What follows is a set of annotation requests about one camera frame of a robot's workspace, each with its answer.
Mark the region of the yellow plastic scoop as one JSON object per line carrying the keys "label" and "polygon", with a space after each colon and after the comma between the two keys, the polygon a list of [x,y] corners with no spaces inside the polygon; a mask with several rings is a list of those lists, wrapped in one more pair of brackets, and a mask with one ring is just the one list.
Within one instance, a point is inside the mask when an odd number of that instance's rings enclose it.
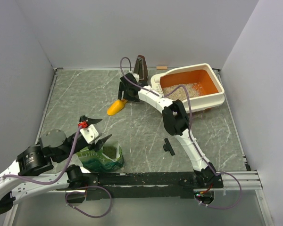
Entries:
{"label": "yellow plastic scoop", "polygon": [[125,99],[117,99],[112,106],[107,110],[109,116],[115,115],[120,112],[128,101]]}

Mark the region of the green litter bag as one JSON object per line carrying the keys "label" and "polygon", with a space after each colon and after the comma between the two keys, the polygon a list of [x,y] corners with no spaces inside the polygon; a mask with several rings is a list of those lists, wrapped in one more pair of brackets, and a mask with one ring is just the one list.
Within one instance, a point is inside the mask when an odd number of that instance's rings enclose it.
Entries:
{"label": "green litter bag", "polygon": [[116,172],[124,165],[122,148],[118,142],[108,142],[99,151],[87,147],[76,153],[83,167],[90,172]]}

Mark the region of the black bag clip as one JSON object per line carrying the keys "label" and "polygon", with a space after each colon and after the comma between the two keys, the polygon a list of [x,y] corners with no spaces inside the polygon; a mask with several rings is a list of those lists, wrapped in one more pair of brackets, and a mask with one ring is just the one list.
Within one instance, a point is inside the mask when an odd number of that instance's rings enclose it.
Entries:
{"label": "black bag clip", "polygon": [[168,138],[165,138],[164,139],[164,144],[163,144],[163,150],[165,151],[165,152],[169,152],[170,154],[171,154],[171,156],[174,156],[175,155],[175,152],[174,152],[174,150],[173,150],[173,148],[172,148],[172,146],[171,146],[171,144],[170,144],[170,142],[169,142],[169,139]]}

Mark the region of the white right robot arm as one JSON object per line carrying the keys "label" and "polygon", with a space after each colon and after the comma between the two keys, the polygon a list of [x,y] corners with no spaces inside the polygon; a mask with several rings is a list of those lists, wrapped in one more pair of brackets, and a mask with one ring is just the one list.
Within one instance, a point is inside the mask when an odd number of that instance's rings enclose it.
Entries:
{"label": "white right robot arm", "polygon": [[118,99],[143,101],[162,113],[166,132],[178,140],[192,163],[197,185],[200,188],[224,187],[221,175],[217,174],[190,130],[190,120],[182,101],[163,97],[147,83],[137,82],[131,73],[120,78]]}

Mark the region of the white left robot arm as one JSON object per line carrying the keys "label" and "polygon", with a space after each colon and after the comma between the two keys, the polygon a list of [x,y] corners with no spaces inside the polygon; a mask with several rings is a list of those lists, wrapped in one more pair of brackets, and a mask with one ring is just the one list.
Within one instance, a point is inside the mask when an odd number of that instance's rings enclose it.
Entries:
{"label": "white left robot arm", "polygon": [[29,146],[0,173],[0,215],[20,201],[53,190],[96,189],[78,165],[70,164],[83,148],[99,151],[110,135],[102,137],[96,128],[101,119],[79,119],[77,132],[70,136],[53,129]]}

